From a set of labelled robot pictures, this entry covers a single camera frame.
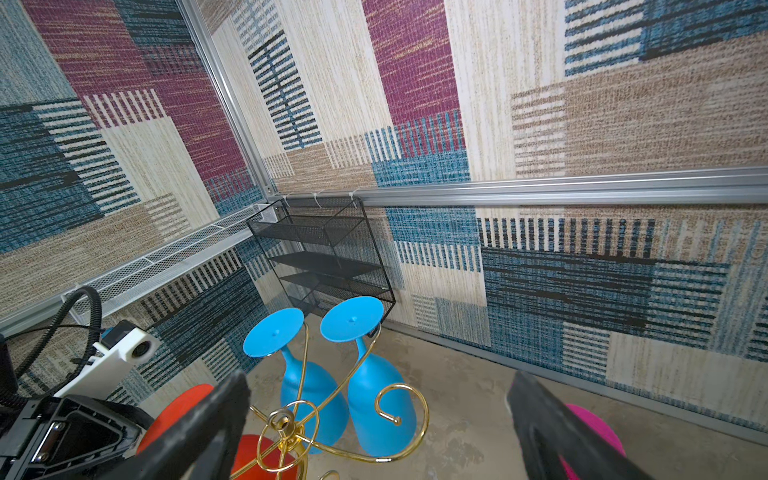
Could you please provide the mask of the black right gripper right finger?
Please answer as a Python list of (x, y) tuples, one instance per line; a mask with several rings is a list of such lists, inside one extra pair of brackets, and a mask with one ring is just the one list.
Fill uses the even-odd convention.
[(506, 403), (530, 479), (648, 479), (533, 375), (515, 374)]

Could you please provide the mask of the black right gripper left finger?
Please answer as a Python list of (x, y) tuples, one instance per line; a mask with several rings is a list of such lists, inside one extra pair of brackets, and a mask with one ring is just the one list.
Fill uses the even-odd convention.
[(250, 406), (246, 374), (237, 370), (143, 452), (102, 479), (228, 479)]

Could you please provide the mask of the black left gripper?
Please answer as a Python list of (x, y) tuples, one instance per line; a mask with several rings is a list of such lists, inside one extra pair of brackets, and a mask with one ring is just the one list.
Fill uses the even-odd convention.
[(1, 408), (3, 479), (94, 479), (123, 463), (153, 423), (143, 409), (81, 395)]

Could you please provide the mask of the magenta wine glass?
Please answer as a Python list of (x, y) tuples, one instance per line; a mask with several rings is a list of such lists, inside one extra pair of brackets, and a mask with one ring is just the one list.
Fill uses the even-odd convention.
[(636, 465), (617, 435), (595, 414), (559, 405), (548, 427), (549, 479), (634, 479)]

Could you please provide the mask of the red wine glass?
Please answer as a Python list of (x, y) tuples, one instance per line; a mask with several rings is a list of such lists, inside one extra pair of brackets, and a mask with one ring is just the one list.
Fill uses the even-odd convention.
[[(147, 430), (143, 438), (141, 439), (137, 448), (136, 454), (142, 453), (147, 447), (149, 447), (154, 441), (162, 436), (173, 424), (175, 424), (181, 417), (183, 417), (189, 410), (196, 406), (201, 400), (203, 400), (209, 393), (213, 391), (214, 387), (210, 384), (201, 384), (194, 386), (184, 393), (179, 395), (173, 400), (155, 419), (150, 428)], [(244, 467), (247, 463), (253, 460), (256, 456), (256, 447), (259, 435), (244, 434), (241, 437), (238, 451), (235, 457), (235, 461), (232, 467), (232, 473)], [(262, 453), (265, 449), (272, 446), (273, 442), (267, 438), (262, 440)], [(264, 460), (264, 464), (270, 468), (278, 467), (280, 457), (280, 450), (276, 449), (267, 455)], [(294, 457), (290, 454), (285, 454), (284, 463), (288, 464), (294, 461)], [(297, 479), (299, 473), (299, 467), (282, 472), (281, 479)], [(237, 479), (276, 479), (277, 474), (264, 471), (258, 464), (251, 469), (240, 475)]]

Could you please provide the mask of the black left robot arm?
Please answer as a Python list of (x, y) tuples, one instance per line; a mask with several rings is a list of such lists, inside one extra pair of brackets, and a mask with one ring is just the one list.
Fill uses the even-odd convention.
[[(89, 308), (80, 326), (82, 353), (62, 380), (24, 395), (19, 381), (30, 373), (55, 336), (71, 329), (67, 318), (79, 303)], [(112, 393), (134, 368), (149, 362), (157, 338), (130, 321), (102, 325), (102, 300), (93, 287), (68, 295), (39, 339), (14, 365), (1, 339), (1, 476), (4, 479), (93, 478), (123, 460), (153, 422), (141, 408), (114, 402)]]

